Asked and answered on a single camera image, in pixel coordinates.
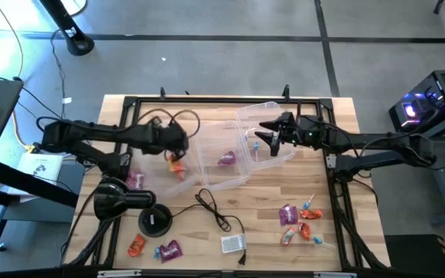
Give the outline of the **clear plastic container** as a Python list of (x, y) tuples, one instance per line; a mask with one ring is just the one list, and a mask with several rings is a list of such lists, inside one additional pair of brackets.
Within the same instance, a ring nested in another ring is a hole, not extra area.
[[(250, 166), (234, 120), (204, 121), (195, 135), (195, 149), (204, 188), (211, 191), (234, 188), (250, 178)], [(236, 154), (236, 163), (218, 165), (228, 151)]]
[[(281, 108), (276, 102), (253, 104), (236, 111), (236, 123), (243, 139), (244, 151), (253, 171), (280, 166), (294, 157), (296, 151), (293, 146), (287, 144), (280, 146), (277, 156), (271, 156), (269, 146), (254, 134), (255, 131), (269, 132), (269, 130), (261, 127), (259, 123), (275, 120), (284, 111), (285, 109)], [(253, 144), (256, 141), (259, 143), (258, 162), (255, 162), (253, 149)]]
[(185, 167), (185, 180), (180, 181), (176, 174), (168, 169), (166, 153), (143, 154), (139, 150), (133, 151), (132, 167), (145, 174), (144, 190), (152, 191), (156, 194), (158, 202), (173, 198), (176, 195), (189, 190), (198, 180), (197, 164), (194, 154), (188, 151), (180, 159)]

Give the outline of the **black desk lamp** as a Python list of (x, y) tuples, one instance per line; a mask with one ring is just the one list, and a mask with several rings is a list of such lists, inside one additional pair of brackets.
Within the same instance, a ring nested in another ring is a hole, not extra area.
[(172, 227), (172, 212), (167, 206), (158, 203), (153, 191), (130, 189), (120, 179), (103, 178), (93, 197), (95, 216), (99, 220), (116, 219), (129, 209), (141, 210), (138, 227), (147, 237), (161, 237)]

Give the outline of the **orange and silver candy packet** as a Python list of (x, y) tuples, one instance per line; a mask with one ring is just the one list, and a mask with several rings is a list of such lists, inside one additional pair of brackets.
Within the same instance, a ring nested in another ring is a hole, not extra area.
[(289, 246), (296, 232), (297, 230), (294, 227), (287, 229), (281, 237), (280, 244), (282, 246)]

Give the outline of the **black floor stand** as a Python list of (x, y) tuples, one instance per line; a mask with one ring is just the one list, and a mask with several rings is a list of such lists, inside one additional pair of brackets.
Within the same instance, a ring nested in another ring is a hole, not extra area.
[(39, 2), (61, 31), (70, 54), (84, 56), (93, 50), (94, 41), (79, 28), (61, 0), (39, 0)]

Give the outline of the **silver metal bracket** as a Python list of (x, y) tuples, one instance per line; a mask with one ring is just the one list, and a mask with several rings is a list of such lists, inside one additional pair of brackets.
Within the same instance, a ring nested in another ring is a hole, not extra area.
[(314, 278), (358, 278), (356, 273), (345, 272), (314, 272)]
[(141, 274), (141, 270), (101, 270), (97, 273), (97, 278), (132, 278)]

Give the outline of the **white safety label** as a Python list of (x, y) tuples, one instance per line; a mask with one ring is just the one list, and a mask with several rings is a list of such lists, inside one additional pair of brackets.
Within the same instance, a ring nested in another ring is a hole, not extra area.
[(221, 250), (224, 254), (246, 250), (246, 236), (244, 234), (239, 234), (222, 237)]

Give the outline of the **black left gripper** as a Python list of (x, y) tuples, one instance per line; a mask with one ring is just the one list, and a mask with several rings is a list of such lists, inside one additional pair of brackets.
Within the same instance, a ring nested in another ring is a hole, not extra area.
[(147, 148), (148, 154), (160, 154), (163, 151), (167, 153), (167, 159), (174, 159), (173, 153), (181, 159), (186, 155), (189, 149), (189, 139), (187, 133), (179, 124), (169, 124), (167, 127), (161, 125), (153, 127), (153, 136), (151, 143)]

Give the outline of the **purple candy packet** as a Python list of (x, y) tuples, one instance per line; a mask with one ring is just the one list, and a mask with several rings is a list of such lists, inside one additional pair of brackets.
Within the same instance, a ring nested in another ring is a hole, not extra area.
[(279, 210), (281, 225), (295, 225), (298, 222), (297, 207), (286, 204)]
[(183, 256), (182, 248), (176, 240), (172, 240), (168, 245), (159, 247), (159, 256), (162, 263), (166, 263), (173, 259)]
[(218, 165), (230, 166), (236, 163), (236, 154), (233, 151), (226, 152), (219, 160)]
[(132, 190), (141, 190), (144, 188), (145, 174), (141, 171), (130, 171), (127, 177), (127, 187)]

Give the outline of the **black floor mat yellow stripes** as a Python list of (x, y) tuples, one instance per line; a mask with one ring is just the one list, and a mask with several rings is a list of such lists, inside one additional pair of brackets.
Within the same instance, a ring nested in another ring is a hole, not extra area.
[(445, 241), (436, 234), (385, 236), (391, 267), (445, 277)]

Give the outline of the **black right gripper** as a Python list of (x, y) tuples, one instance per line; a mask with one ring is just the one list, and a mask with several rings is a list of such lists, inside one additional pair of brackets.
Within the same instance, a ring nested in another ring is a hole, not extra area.
[[(293, 146), (319, 148), (319, 118), (313, 115), (295, 117), (290, 113), (282, 113), (277, 119), (262, 121), (260, 126), (268, 130), (278, 131), (282, 127), (282, 141)], [(273, 132), (255, 131), (254, 134), (270, 148), (270, 155), (277, 156), (280, 150), (280, 138)]]

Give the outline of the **black aluminium table frame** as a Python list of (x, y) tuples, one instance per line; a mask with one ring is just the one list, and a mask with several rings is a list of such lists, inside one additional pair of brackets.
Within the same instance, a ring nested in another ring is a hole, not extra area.
[[(196, 97), (186, 96), (189, 100), (174, 100), (168, 97), (165, 102), (142, 96), (141, 113), (161, 107), (171, 113), (179, 110), (194, 110), (203, 123), (219, 123), (235, 120), (236, 111), (252, 103), (273, 101), (270, 97), (257, 100), (256, 97)], [(355, 106), (352, 98), (334, 97), (331, 99), (335, 123), (352, 133), (359, 133)], [(353, 214), (358, 234), (375, 254), (377, 259), (390, 265), (386, 242), (382, 231), (375, 197), (362, 184), (352, 182), (349, 186)], [(286, 231), (278, 220), (278, 209), (290, 203), (301, 206), (309, 195), (315, 194), (313, 208), (322, 210), (320, 219), (305, 221), (312, 232), (328, 244), (336, 243), (335, 226), (332, 218), (323, 154), (312, 149), (300, 148), (296, 156), (281, 167), (256, 171), (246, 184), (233, 190), (212, 193), (221, 213), (236, 215), (245, 225), (248, 249), (246, 265), (238, 264), (242, 252), (223, 254), (220, 239), (222, 236), (241, 233), (238, 222), (230, 219), (231, 232), (222, 231), (210, 212), (196, 207), (174, 218), (173, 226), (166, 236), (146, 239), (142, 254), (130, 257), (127, 248), (134, 237), (140, 233), (138, 228), (139, 210), (129, 210), (120, 219), (113, 268), (167, 270), (269, 270), (283, 271), (320, 271), (341, 270), (338, 248), (316, 245), (302, 240), (299, 235), (289, 246), (281, 246), (279, 241)], [(65, 262), (75, 259), (96, 232), (98, 221), (89, 204), (81, 216), (73, 239), (67, 249)], [(154, 248), (177, 240), (184, 256), (168, 263), (160, 263), (153, 258)]]

